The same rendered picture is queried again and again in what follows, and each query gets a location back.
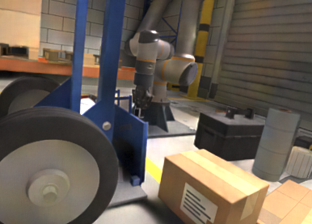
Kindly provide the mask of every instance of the yellow post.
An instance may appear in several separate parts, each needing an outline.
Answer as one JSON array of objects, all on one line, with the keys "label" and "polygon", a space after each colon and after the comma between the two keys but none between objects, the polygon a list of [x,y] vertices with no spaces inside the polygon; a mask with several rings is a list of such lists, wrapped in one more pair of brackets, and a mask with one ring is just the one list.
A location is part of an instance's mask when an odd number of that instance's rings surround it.
[{"label": "yellow post", "polygon": [[200,76],[203,69],[204,54],[206,52],[209,27],[211,23],[211,17],[213,15],[214,0],[204,0],[203,10],[200,17],[200,29],[197,35],[196,48],[194,57],[198,65],[197,75],[194,82],[188,86],[188,95],[184,95],[189,99],[196,99],[198,87],[200,85]]}]

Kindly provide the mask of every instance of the plastic wrap roll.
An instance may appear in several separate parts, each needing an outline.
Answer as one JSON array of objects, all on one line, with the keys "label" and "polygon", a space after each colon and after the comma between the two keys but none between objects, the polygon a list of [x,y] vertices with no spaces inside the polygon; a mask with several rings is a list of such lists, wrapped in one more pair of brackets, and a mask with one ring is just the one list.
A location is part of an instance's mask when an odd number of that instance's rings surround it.
[{"label": "plastic wrap roll", "polygon": [[298,146],[293,147],[286,166],[290,175],[306,179],[310,176],[312,167],[312,151]]},{"label": "plastic wrap roll", "polygon": [[279,180],[293,147],[299,121],[300,115],[297,113],[269,109],[252,168],[260,179],[274,182]]}]

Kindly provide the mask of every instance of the beige wall panel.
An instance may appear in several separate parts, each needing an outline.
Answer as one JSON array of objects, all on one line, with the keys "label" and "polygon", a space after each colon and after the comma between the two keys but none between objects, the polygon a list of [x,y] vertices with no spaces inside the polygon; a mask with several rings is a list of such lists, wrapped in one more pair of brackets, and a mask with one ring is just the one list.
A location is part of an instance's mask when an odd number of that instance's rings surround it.
[{"label": "beige wall panel", "polygon": [[0,8],[40,15],[41,1],[42,0],[0,0]]},{"label": "beige wall panel", "polygon": [[0,9],[0,42],[39,48],[40,16]]}]

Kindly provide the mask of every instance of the white label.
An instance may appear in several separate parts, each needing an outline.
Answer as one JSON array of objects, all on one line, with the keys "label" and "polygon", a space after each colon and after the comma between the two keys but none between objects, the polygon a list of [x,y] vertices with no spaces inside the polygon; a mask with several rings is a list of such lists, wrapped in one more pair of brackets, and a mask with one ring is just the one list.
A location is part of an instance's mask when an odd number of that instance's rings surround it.
[{"label": "white label", "polygon": [[180,208],[196,224],[205,224],[207,220],[214,223],[217,214],[217,206],[187,183]]}]

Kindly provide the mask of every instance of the bolt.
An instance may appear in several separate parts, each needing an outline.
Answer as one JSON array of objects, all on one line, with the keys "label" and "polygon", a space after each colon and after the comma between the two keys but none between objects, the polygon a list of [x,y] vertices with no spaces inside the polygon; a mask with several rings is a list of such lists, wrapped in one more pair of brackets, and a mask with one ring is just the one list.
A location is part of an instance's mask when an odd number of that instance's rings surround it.
[{"label": "bolt", "polygon": [[111,127],[112,127],[112,124],[109,123],[108,121],[105,121],[102,126],[103,130],[109,130]]}]

